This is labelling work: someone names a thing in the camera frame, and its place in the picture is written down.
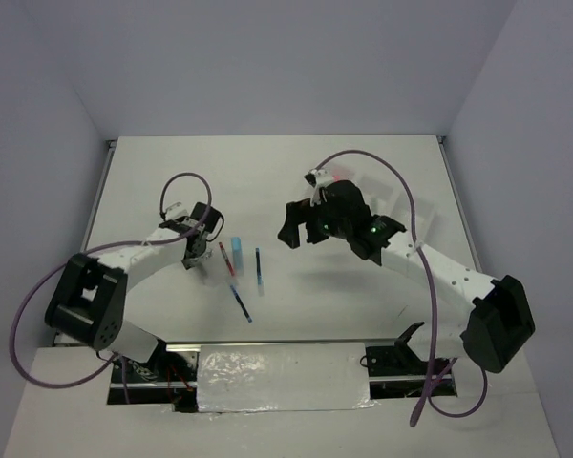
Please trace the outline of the orange highlighter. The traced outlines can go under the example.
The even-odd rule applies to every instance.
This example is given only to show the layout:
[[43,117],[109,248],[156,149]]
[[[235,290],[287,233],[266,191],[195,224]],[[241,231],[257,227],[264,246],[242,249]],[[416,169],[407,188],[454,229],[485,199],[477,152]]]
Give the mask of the orange highlighter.
[[198,264],[204,263],[207,260],[209,260],[212,257],[212,255],[213,255],[213,250],[208,249],[204,253],[202,253],[201,255],[190,259],[190,263],[192,265],[198,265]]

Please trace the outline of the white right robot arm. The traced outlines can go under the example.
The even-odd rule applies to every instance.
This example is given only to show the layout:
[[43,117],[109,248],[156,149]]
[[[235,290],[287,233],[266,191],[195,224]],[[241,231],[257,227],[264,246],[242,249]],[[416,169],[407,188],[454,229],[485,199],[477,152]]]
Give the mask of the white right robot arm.
[[360,259],[421,286],[432,285],[441,301],[463,314],[463,322],[456,327],[463,353],[486,371],[500,373],[536,330],[519,280],[495,279],[428,245],[414,243],[402,223],[372,213],[362,192],[348,180],[321,187],[317,198],[286,205],[278,239],[296,249],[301,228],[311,244],[342,239]]

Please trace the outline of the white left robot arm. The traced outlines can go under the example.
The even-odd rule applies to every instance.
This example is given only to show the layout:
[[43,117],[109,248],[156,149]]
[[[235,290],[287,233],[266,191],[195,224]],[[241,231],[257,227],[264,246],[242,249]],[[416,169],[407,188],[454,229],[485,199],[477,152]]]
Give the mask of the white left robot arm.
[[223,214],[212,206],[198,202],[188,213],[176,203],[146,239],[96,257],[73,255],[48,305],[45,324],[96,352],[119,354],[148,381],[187,366],[163,339],[124,319],[126,296],[168,266],[191,269],[208,259],[211,234],[223,224]]

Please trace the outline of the blue highlighter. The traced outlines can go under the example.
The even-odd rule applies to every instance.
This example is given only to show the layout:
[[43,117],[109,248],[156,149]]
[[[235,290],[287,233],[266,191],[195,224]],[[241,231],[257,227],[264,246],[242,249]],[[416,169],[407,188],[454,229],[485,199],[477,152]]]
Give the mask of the blue highlighter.
[[236,275],[240,277],[244,274],[244,254],[242,248],[242,241],[239,237],[232,237],[230,242],[231,242],[233,266]]

